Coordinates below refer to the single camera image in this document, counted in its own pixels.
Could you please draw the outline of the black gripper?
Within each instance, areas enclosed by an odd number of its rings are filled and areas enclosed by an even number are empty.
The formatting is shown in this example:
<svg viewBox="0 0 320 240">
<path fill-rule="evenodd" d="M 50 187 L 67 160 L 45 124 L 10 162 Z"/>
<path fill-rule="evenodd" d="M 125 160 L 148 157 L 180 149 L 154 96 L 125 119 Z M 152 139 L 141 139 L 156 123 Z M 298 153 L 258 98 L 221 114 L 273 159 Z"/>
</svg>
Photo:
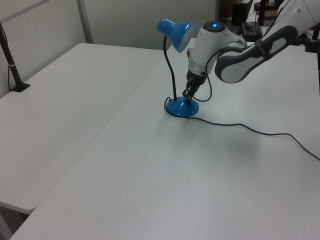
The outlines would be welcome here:
<svg viewBox="0 0 320 240">
<path fill-rule="evenodd" d="M 203 85 L 206 81 L 207 74 L 201 72 L 199 75 L 191 72 L 187 72 L 186 79 L 186 89 L 182 92 L 182 95 L 186 98 L 186 103 L 191 106 L 192 99 L 195 93 L 198 91 L 199 86 Z"/>
</svg>

